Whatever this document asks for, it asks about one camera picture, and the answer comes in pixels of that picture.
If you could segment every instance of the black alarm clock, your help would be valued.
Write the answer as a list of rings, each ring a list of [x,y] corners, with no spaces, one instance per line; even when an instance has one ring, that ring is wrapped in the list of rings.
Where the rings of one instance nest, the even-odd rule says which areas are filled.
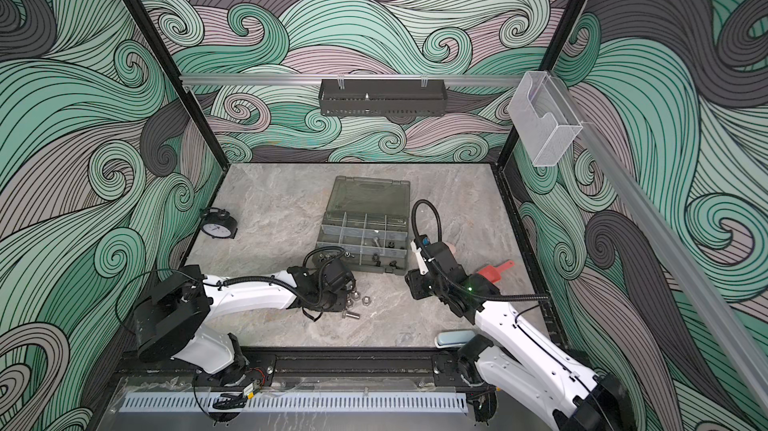
[[[234,238],[237,220],[226,209],[206,207],[200,210],[200,230],[216,239]]]

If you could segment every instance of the clock face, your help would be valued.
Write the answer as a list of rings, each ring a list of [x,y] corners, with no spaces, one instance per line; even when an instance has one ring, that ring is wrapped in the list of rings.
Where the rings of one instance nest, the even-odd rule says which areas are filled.
[[[226,229],[222,225],[216,225],[215,223],[206,223],[203,225],[203,232],[213,237],[229,237],[230,230]]]

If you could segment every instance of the transparent plastic bin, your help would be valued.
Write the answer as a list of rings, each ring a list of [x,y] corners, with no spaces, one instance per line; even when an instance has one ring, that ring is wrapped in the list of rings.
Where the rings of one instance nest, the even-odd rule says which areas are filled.
[[[316,247],[343,247],[353,271],[404,275],[409,206],[408,181],[337,176]]]
[[[535,167],[557,166],[581,131],[576,104],[560,78],[527,71],[507,110]]]

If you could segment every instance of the metal bolt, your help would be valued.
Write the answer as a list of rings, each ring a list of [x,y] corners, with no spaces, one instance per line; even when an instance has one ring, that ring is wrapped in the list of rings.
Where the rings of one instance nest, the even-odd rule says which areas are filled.
[[[341,311],[341,318],[344,319],[347,317],[351,317],[353,320],[359,320],[360,314],[353,313],[352,311],[347,311],[347,310]]]

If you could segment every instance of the swirl pattern wallpaper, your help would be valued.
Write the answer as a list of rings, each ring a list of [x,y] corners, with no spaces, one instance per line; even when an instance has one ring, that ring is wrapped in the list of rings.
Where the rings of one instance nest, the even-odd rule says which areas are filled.
[[[766,30],[768,0],[588,0],[555,74],[768,351]],[[638,429],[768,429],[590,150],[513,161],[565,331],[628,384]]]
[[[0,0],[0,427],[88,425],[221,174],[121,0]]]
[[[141,0],[183,74],[522,74],[568,0]],[[495,162],[512,88],[441,118],[328,118],[316,86],[200,86],[233,162]]]

